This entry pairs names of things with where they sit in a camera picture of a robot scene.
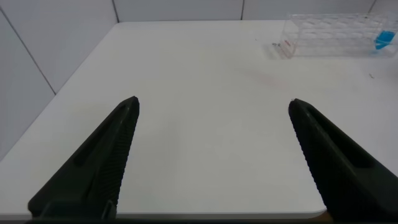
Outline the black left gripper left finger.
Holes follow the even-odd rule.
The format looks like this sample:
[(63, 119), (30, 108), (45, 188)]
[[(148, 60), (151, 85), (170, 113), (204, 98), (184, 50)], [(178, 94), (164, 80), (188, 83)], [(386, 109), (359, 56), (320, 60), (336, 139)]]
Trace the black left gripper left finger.
[(31, 198), (33, 218), (115, 218), (139, 108), (132, 96), (112, 110)]

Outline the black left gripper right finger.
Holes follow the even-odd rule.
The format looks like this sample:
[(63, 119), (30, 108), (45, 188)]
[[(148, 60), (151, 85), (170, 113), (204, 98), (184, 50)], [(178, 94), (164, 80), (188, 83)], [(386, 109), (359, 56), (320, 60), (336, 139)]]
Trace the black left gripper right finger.
[(296, 137), (337, 222), (397, 222), (397, 176), (311, 104), (289, 103)]

